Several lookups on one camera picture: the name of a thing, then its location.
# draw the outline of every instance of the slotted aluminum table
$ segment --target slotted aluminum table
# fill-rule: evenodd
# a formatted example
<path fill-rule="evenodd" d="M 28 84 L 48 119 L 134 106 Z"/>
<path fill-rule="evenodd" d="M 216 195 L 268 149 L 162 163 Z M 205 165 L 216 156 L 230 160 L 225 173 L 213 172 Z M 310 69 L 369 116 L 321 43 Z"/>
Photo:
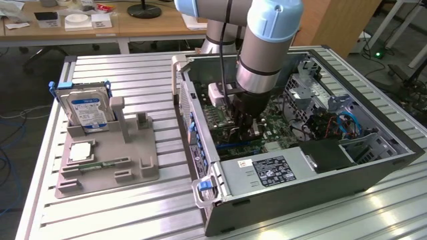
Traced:
<path fill-rule="evenodd" d="M 344 60 L 314 49 L 398 128 L 427 149 L 427 130 L 372 86 Z M 427 155 L 385 177 L 365 192 L 292 214 L 205 237 L 190 190 L 170 94 L 170 57 L 190 52 L 82 56 L 65 62 L 61 81 L 110 81 L 124 96 L 126 116 L 153 118 L 160 178 L 121 188 L 54 198 L 66 117 L 54 102 L 46 124 L 16 239 L 284 240 L 390 239 L 427 236 Z M 342 89 L 321 72 L 332 92 Z"/>

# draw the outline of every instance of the desk lamp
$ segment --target desk lamp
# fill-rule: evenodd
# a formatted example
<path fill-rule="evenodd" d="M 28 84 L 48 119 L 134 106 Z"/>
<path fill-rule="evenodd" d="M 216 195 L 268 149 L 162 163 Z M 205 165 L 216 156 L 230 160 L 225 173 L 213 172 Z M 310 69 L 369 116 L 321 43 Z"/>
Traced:
<path fill-rule="evenodd" d="M 161 15 L 160 7 L 145 4 L 145 0 L 140 0 L 140 4 L 126 8 L 126 13 L 138 19 L 153 19 Z"/>

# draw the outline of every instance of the blue hard drive label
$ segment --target blue hard drive label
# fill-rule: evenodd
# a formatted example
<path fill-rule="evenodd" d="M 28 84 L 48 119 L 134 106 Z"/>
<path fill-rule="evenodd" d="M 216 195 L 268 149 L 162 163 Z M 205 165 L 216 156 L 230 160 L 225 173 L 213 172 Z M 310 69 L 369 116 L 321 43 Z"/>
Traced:
<path fill-rule="evenodd" d="M 100 110 L 101 101 L 98 98 L 72 100 L 72 109 L 85 129 L 96 130 L 106 126 L 104 111 Z"/>
<path fill-rule="evenodd" d="M 269 187 L 288 181 L 296 180 L 290 167 L 282 156 L 276 156 L 252 162 L 260 183 Z"/>

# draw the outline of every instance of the circuit board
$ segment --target circuit board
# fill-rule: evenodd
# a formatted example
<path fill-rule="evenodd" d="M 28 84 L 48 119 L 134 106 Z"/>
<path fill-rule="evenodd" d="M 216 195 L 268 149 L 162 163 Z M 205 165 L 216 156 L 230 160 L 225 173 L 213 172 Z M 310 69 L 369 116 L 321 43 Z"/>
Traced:
<path fill-rule="evenodd" d="M 212 106 L 208 98 L 202 99 L 201 108 L 217 155 L 222 161 L 286 149 L 297 142 L 273 98 L 258 117 L 264 134 L 260 139 L 246 142 L 229 144 L 229 131 L 234 128 L 234 123 L 225 108 Z"/>

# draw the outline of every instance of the blue cable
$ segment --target blue cable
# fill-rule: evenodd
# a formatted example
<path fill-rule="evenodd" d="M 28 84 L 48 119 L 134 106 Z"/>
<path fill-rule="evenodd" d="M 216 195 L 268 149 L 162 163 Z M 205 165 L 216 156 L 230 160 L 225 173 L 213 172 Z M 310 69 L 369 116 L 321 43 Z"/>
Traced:
<path fill-rule="evenodd" d="M 338 125 L 338 129 L 341 130 L 341 132 L 342 132 L 342 133 L 346 133 L 345 128 L 341 126 L 341 118 L 340 118 L 340 116 L 348 116 L 348 117 L 352 119 L 353 124 L 354 124 L 354 126 L 356 126 L 356 128 L 357 128 L 357 130 L 358 130 L 358 134 L 361 134 L 361 126 L 360 126 L 360 124 L 358 124 L 357 118 L 356 118 L 356 116 L 354 116 L 352 113 L 349 113 L 348 111 L 342 111 L 342 112 L 341 112 L 340 114 L 337 114 L 337 116 L 336 116 L 336 123 L 337 123 L 337 125 Z"/>
<path fill-rule="evenodd" d="M 14 127 L 20 127 L 21 126 L 21 132 L 20 132 L 20 136 L 6 145 L 0 146 L 1 149 L 8 149 L 9 147 L 12 147 L 24 137 L 25 135 L 25 125 L 21 125 L 18 123 L 10 122 L 10 121 L 3 121 L 0 120 L 0 124 L 8 125 L 8 126 L 14 126 Z"/>
<path fill-rule="evenodd" d="M 8 206 L 8 208 L 0 212 L 0 217 L 6 213 L 6 211 L 13 208 L 16 206 L 16 204 L 18 204 L 20 200 L 21 200 L 21 192 L 22 192 L 22 186 L 21 186 L 21 181 L 18 179 L 18 175 L 16 173 L 16 169 L 14 169 L 14 165 L 13 163 L 10 162 L 9 158 L 5 157 L 0 157 L 0 159 L 6 162 L 10 166 L 10 172 L 12 172 L 12 175 L 13 175 L 13 178 L 14 178 L 14 183 L 16 183 L 16 187 L 17 187 L 17 198 L 14 200 L 14 202 Z"/>

